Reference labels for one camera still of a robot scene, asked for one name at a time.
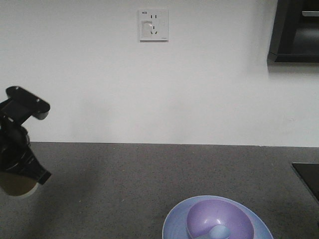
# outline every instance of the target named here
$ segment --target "black stovetop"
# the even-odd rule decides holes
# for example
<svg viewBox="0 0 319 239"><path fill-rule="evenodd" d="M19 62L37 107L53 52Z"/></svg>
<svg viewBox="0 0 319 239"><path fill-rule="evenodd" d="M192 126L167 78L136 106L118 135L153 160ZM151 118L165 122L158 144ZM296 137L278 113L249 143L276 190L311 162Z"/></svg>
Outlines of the black stovetop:
<svg viewBox="0 0 319 239"><path fill-rule="evenodd" d="M293 167L319 203L319 163L293 163Z"/></svg>

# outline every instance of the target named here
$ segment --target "black object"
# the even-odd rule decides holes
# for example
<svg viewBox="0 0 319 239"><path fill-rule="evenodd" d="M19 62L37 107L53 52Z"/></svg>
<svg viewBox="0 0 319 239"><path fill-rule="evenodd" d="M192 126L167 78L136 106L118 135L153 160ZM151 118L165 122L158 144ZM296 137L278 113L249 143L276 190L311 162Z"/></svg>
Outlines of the black object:
<svg viewBox="0 0 319 239"><path fill-rule="evenodd" d="M318 0L278 0L268 59L319 62Z"/></svg>
<svg viewBox="0 0 319 239"><path fill-rule="evenodd" d="M50 105L17 86L7 88L8 99L0 103L0 171L26 176L44 184L51 173L44 169L29 145L21 126L30 116L44 119Z"/></svg>
<svg viewBox="0 0 319 239"><path fill-rule="evenodd" d="M293 168L319 203L319 163L293 163Z"/></svg>

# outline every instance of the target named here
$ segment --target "electrical outlet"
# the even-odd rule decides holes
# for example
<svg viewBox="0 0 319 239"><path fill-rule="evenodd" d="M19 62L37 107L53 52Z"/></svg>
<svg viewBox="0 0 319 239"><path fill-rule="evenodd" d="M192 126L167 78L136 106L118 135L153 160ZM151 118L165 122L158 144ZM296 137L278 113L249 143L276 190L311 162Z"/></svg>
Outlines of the electrical outlet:
<svg viewBox="0 0 319 239"><path fill-rule="evenodd" d="M140 41L168 41L168 8L139 10Z"/></svg>

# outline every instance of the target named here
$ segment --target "kitchen counter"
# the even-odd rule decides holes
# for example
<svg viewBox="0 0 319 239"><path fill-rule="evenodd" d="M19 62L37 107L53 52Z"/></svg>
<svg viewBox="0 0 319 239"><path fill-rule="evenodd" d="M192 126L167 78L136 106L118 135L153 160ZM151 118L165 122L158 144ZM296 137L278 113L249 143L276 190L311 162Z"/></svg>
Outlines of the kitchen counter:
<svg viewBox="0 0 319 239"><path fill-rule="evenodd" d="M180 201L216 195L255 212L275 239L317 239L319 205L291 167L319 148L31 144L52 173L26 199L0 193L1 239L160 239Z"/></svg>

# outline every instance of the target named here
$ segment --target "purple bowl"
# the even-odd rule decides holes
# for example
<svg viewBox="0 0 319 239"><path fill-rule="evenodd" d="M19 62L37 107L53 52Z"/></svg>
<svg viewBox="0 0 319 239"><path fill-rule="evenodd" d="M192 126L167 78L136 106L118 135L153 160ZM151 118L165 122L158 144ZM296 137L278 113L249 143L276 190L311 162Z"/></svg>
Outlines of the purple bowl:
<svg viewBox="0 0 319 239"><path fill-rule="evenodd" d="M187 231L192 239L203 235L216 239L254 238L254 227L248 216L235 205L218 199L204 200L190 208Z"/></svg>

